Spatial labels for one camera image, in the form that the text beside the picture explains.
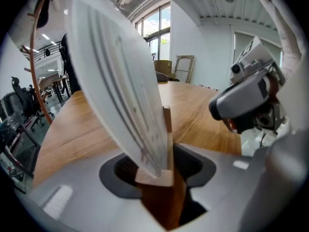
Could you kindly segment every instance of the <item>wooden table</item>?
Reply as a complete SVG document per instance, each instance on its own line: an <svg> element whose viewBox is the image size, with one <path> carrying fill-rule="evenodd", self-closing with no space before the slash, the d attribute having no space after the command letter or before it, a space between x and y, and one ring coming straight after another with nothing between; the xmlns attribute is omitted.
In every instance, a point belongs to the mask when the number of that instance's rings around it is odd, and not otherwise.
<svg viewBox="0 0 309 232"><path fill-rule="evenodd" d="M230 133L223 122L214 120L209 112L209 101L217 91L180 82L161 83L159 90L163 106L168 105L171 109L174 143L241 154L240 137ZM116 143L92 112L83 93L75 92L62 107L45 136L34 172L34 186L72 161L115 148ZM184 193L175 195L176 189L182 189ZM185 195L181 177L175 176L175 188L172 191L167 193L166 189L157 188L155 192L160 197L173 200L171 205L174 207L166 209L169 215L158 211L157 202L151 199L143 200L143 203L147 208L151 206L152 213L165 214L161 216L165 220L160 221L164 227L177 227ZM144 194L145 197L154 196L153 190L147 190Z"/></svg>
<svg viewBox="0 0 309 232"><path fill-rule="evenodd" d="M65 88L68 97L70 98L70 92L69 92L69 89L68 89L68 86L67 86L67 83L66 83L66 79L68 79L68 77L61 77L59 79L52 81L53 82L53 89L55 89L55 92L56 92L56 95L58 97L59 102L63 102L63 99L62 99L62 96L61 96L61 92L60 92L60 89L59 89L58 82L62 81L62 85Z"/></svg>

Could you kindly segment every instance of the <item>desk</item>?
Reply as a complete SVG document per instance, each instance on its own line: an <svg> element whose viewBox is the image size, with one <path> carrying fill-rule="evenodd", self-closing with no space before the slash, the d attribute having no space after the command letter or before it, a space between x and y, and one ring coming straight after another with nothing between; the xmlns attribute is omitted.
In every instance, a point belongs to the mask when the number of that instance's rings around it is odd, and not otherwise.
<svg viewBox="0 0 309 232"><path fill-rule="evenodd" d="M67 95L70 98L70 92L69 92L69 89L68 89L68 86L67 86L66 79L67 79L67 77L62 77L62 78L59 78L59 79L56 79L56 80L53 81L53 88L55 89L56 95L57 95L58 100L60 102L63 102L61 92L60 92L60 89L59 89L59 85L58 85L58 82L60 82L60 81L62 81L62 85L66 89Z"/></svg>
<svg viewBox="0 0 309 232"><path fill-rule="evenodd" d="M239 136L230 133L209 112L208 103L217 91L180 82L161 83L159 90L163 106L170 106L174 143L241 154ZM77 91L62 107L45 136L34 172L34 186L77 159L115 148L116 143L92 112L85 96ZM139 187L143 191L143 204L160 223L167 229L177 228L186 188L178 171L174 189Z"/></svg>
<svg viewBox="0 0 309 232"><path fill-rule="evenodd" d="M21 114L15 112L8 116L3 123L0 123L0 165L8 174L9 178L20 176L23 173L33 177L35 162L40 150L40 145L25 128L23 122L24 119ZM23 132L31 141L31 146L25 146L21 150L18 150L13 147L12 139L17 139L18 142ZM17 178L13 181L15 186L22 192L26 191L24 179L25 177L22 177L21 179Z"/></svg>

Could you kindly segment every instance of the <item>coat rack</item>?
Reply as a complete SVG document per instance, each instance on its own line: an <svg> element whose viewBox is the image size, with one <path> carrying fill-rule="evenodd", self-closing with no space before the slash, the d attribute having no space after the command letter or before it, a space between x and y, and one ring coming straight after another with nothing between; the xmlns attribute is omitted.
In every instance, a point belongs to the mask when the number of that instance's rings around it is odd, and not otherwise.
<svg viewBox="0 0 309 232"><path fill-rule="evenodd" d="M38 20L40 17L40 13L43 7L45 0L41 0L37 9L35 10L34 14L28 14L29 16L34 17L34 22L33 22L33 27L32 27L32 33L31 33L31 37L30 37L30 50L28 50L24 45L22 46L23 49L29 54L30 56L30 70L31 70L31 76L32 76L32 81L33 81L33 86L35 89L35 94L37 96L38 102L40 104L40 107L48 121L49 124L51 124L53 121L50 118L48 111L44 105L44 101L41 97L41 93L40 93L40 89L39 89L39 85L38 85L38 81L37 81L37 76L35 74L35 69L34 69L34 38L35 38L35 33L36 33L36 28L37 28L37 24L38 24Z"/></svg>

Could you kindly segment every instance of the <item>ceiling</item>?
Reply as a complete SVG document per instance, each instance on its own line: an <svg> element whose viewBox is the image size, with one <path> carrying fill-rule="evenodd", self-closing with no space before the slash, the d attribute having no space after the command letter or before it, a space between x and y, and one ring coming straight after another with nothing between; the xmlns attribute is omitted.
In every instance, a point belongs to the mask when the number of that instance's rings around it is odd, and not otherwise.
<svg viewBox="0 0 309 232"><path fill-rule="evenodd" d="M29 46L29 37L33 18L27 13L33 13L37 0L29 0L20 14L16 17L9 34L17 47L22 44ZM146 0L132 0L129 4L119 6L125 16L129 16ZM235 0L232 3L226 0L172 0L178 4L196 24L202 24L205 18L234 18L251 21L256 24L263 25L267 28L275 30L275 25L262 7L259 0ZM65 34L63 11L66 9L66 0L53 0L49 6L49 20L46 26L36 31L35 49L38 50L47 46L50 41L61 41ZM42 34L47 35L50 40L45 39Z"/></svg>
<svg viewBox="0 0 309 232"><path fill-rule="evenodd" d="M274 22L259 0L172 0L178 4L196 24L204 18L225 17L254 22L276 29Z"/></svg>
<svg viewBox="0 0 309 232"><path fill-rule="evenodd" d="M57 60L50 62L40 68L35 69L35 73L37 78L39 79L40 77L47 78L51 75L54 75L58 73L58 66L57 66Z"/></svg>
<svg viewBox="0 0 309 232"><path fill-rule="evenodd" d="M50 41L61 41L66 33L64 28L64 17L66 15L63 12L66 9L66 1L67 0L53 0L50 2L48 23L43 28L36 31L35 50L39 50L51 44ZM9 30L9 34L18 48L20 48L22 44L29 47L33 18L28 16L27 13L34 12L36 2L37 0L29 0L27 4L25 4ZM129 16L129 14L143 2L144 0L132 0L129 4L121 6L115 4L115 6L119 8L122 14ZM42 34L47 35L50 40L45 39Z"/></svg>

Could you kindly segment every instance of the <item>black chair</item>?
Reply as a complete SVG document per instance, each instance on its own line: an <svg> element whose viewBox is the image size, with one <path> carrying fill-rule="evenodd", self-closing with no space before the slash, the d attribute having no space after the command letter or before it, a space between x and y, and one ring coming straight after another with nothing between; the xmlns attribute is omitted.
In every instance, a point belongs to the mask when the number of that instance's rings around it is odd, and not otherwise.
<svg viewBox="0 0 309 232"><path fill-rule="evenodd" d="M23 106L23 112L26 117L31 117L36 115L36 119L34 120L33 124L31 125L31 130L34 131L35 124L40 121L40 124L44 126L44 123L42 123L42 117L45 115L41 115L41 108L40 104L36 99L35 91L34 89L27 92L25 88L21 88L19 86L19 79L17 77L12 76L12 87L19 97L19 100Z"/></svg>

